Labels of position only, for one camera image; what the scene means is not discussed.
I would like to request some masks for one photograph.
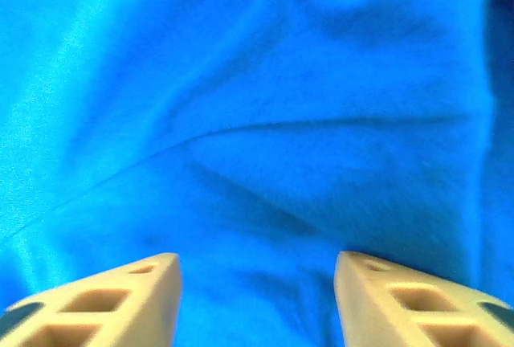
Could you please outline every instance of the blue cloth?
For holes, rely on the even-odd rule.
[[[179,347],[343,345],[343,250],[514,303],[509,0],[0,3],[2,307],[164,251]]]

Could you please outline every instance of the beige plastic part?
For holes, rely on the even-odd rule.
[[[514,333],[478,305],[483,292],[356,252],[339,254],[337,305],[346,347],[513,347]]]
[[[181,297],[178,255],[155,255],[19,301],[44,307],[0,347],[169,347]]]

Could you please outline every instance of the blue fabric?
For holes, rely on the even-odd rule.
[[[509,0],[0,3],[2,307],[164,251],[179,347],[343,345],[343,250],[514,304]]]

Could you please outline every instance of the blue satin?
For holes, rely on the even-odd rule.
[[[175,345],[338,346],[348,249],[514,303],[509,0],[0,3],[2,307],[172,251]]]

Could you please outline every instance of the blue background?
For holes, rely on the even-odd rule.
[[[0,307],[165,251],[179,347],[343,345],[343,250],[514,304],[513,3],[0,0]]]

